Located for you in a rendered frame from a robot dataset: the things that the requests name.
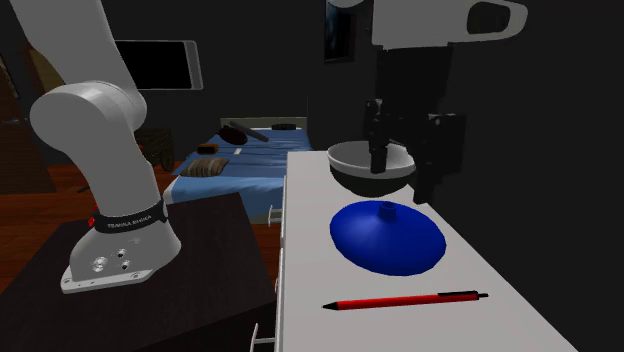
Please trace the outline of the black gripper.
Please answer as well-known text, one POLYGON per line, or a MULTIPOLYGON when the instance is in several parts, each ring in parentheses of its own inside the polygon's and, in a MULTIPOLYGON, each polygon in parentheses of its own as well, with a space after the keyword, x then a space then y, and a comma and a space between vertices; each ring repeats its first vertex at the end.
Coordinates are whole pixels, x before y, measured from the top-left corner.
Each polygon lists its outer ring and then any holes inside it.
POLYGON ((417 144, 413 201, 431 203, 444 176, 461 172, 467 116, 434 114, 446 92, 453 48, 423 47, 377 52, 375 98, 365 106, 364 135, 370 171, 386 171, 386 129, 422 129, 417 144))

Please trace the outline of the black wall television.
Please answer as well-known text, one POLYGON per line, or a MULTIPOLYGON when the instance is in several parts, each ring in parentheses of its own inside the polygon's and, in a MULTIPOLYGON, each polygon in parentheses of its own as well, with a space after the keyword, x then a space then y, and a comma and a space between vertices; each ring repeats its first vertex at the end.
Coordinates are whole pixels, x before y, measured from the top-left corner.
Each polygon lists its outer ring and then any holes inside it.
POLYGON ((198 47, 193 40, 116 40, 139 90, 202 90, 198 47))

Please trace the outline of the white and black bowl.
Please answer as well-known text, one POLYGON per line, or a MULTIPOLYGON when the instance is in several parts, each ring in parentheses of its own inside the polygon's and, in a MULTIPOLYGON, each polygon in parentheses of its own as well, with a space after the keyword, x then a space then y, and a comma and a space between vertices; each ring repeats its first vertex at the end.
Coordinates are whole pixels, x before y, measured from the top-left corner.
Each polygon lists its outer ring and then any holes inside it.
POLYGON ((406 148, 393 143, 387 145, 383 173, 370 171, 371 154, 367 141, 338 143, 327 150, 327 157, 333 178, 352 193, 368 198, 400 190, 416 170, 416 164, 406 148))

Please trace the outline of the dark robot stand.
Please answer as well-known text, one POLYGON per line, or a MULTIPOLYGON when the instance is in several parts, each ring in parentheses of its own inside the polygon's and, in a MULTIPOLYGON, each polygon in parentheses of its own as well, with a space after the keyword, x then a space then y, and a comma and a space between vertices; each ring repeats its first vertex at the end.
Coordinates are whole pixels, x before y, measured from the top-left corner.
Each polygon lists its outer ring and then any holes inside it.
POLYGON ((276 294, 238 194, 172 204, 180 253, 148 280, 65 294, 85 221, 60 225, 0 294, 0 352, 249 352, 276 294))

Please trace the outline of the blue squat vase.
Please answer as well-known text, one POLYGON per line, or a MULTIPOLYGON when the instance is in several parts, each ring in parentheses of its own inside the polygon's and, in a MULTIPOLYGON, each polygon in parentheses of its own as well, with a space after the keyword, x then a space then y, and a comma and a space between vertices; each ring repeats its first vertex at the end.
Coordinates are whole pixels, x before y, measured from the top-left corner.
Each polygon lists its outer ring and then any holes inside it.
POLYGON ((412 276, 432 269, 447 243, 423 213, 391 201, 349 204, 332 218, 330 235, 350 262, 387 276, 412 276))

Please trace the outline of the white chest of drawers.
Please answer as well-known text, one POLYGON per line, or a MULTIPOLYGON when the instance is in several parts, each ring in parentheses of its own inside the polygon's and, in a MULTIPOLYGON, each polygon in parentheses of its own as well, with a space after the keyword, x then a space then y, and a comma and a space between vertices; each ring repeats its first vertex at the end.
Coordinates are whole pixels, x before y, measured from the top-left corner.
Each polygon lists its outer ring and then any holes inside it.
POLYGON ((324 151, 287 157, 275 352, 577 352, 431 206, 419 211, 442 231, 447 250, 424 274, 366 271, 335 248, 329 224, 359 196, 340 186, 324 151), (349 299, 476 290, 472 302, 332 311, 349 299))

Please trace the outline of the red and black pen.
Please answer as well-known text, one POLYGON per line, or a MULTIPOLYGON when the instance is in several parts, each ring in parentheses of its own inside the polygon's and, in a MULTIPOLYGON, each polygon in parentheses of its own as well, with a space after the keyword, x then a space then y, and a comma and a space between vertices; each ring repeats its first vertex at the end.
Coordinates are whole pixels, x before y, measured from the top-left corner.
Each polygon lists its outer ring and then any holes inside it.
POLYGON ((361 300, 342 300, 342 301, 327 303, 323 305, 322 308, 327 309, 327 310, 333 310, 333 311, 359 310, 359 309, 372 309, 372 308, 386 308, 386 307, 478 301, 482 298, 487 298, 488 296, 489 296, 488 293, 481 293, 475 290, 457 291, 457 292, 445 292, 445 293, 417 295, 417 296, 371 298, 371 299, 361 299, 361 300))

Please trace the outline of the dark framed wall picture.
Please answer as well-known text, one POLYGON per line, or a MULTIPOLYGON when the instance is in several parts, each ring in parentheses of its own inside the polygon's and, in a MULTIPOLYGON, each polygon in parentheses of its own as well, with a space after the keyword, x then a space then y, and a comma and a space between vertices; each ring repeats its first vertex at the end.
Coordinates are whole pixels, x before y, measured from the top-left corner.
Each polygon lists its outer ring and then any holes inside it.
POLYGON ((354 15, 329 0, 325 7, 324 62, 338 63, 353 59, 352 28, 354 15))

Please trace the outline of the dark wicker basket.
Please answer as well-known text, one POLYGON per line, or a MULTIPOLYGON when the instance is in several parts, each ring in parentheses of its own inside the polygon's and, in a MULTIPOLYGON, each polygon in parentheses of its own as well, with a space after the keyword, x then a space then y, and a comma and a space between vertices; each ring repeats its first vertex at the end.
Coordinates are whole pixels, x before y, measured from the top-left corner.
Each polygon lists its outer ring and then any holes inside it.
POLYGON ((170 129, 140 128, 134 132, 134 137, 143 156, 153 167, 160 165, 167 172, 174 169, 175 154, 170 129))

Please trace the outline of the blue bed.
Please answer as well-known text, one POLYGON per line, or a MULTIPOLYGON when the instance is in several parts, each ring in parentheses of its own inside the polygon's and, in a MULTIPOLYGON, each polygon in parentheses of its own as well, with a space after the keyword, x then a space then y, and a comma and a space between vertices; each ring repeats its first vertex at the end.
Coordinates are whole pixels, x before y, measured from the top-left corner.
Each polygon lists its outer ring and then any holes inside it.
POLYGON ((165 202, 174 203, 197 200, 218 195, 237 193, 253 224, 270 224, 281 215, 283 181, 286 175, 287 154, 309 151, 311 145, 306 133, 305 117, 247 117, 236 118, 236 123, 269 138, 267 142, 253 137, 244 145, 225 142, 214 135, 208 142, 218 146, 215 158, 228 163, 220 175, 214 177, 186 177, 181 172, 193 161, 202 158, 192 152, 175 169, 176 179, 163 193, 165 202))

